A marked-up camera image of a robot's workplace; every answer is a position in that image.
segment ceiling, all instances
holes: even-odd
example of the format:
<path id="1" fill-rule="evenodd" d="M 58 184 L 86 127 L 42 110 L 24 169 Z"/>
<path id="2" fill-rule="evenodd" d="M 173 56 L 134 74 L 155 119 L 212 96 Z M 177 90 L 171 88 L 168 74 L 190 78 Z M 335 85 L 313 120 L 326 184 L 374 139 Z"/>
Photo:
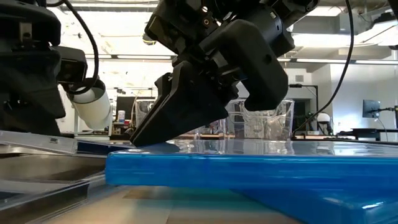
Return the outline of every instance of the ceiling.
<path id="1" fill-rule="evenodd" d="M 374 27 L 372 22 L 374 15 L 378 9 L 388 7 L 388 2 L 384 0 L 351 0 L 356 13 L 358 24 L 366 31 Z M 79 10 L 81 17 L 87 23 L 90 31 L 94 35 L 99 53 L 101 55 L 173 55 L 171 51 L 160 45 L 159 43 L 148 46 L 143 43 L 142 35 L 146 22 L 149 20 L 153 7 L 157 1 L 141 1 L 141 0 L 74 0 L 71 3 Z M 296 47 L 283 57 L 295 58 L 345 58 L 349 44 L 349 36 L 347 33 L 333 33 L 327 30 L 331 27 L 330 23 L 338 24 L 340 31 L 342 30 L 345 14 L 345 1 L 321 0 L 321 6 L 328 9 L 327 12 L 337 10 L 334 16 L 307 16 L 298 22 L 293 28 L 295 30 L 309 30 L 311 34 L 295 34 Z M 62 22 L 62 45 L 82 49 L 86 54 L 92 54 L 92 46 L 88 40 L 84 30 L 79 25 L 73 14 L 65 7 L 50 8 Z M 368 41 L 365 32 L 357 35 L 356 47 L 354 49 L 354 59 L 381 59 L 391 55 L 391 51 L 387 46 L 379 46 L 382 42 L 380 38 L 385 35 L 395 36 L 398 39 L 398 28 L 393 25 L 388 30 L 380 30 L 382 35 L 374 34 L 372 41 Z M 325 45 L 324 43 L 336 42 L 337 45 Z M 288 68 L 306 68 L 311 72 L 319 65 L 310 63 L 286 63 L 283 66 Z"/>

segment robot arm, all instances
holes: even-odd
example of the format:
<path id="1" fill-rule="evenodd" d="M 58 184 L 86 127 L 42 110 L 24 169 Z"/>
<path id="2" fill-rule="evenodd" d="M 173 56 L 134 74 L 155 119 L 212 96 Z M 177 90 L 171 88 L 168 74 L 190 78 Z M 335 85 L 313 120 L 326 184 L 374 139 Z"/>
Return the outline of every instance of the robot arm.
<path id="1" fill-rule="evenodd" d="M 178 57 L 156 81 L 159 96 L 131 136 L 136 146 L 172 139 L 228 116 L 225 106 L 249 92 L 250 111 L 284 99 L 287 75 L 277 57 L 294 48 L 286 28 L 318 0 L 162 0 L 145 29 Z"/>

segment table surface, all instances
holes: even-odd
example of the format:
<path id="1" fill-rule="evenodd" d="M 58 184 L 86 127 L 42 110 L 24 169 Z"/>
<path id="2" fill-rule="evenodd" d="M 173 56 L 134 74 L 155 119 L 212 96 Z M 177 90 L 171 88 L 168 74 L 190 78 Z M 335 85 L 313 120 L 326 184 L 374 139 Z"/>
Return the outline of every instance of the table surface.
<path id="1" fill-rule="evenodd" d="M 47 223 L 298 224 L 230 190 L 128 187 Z"/>

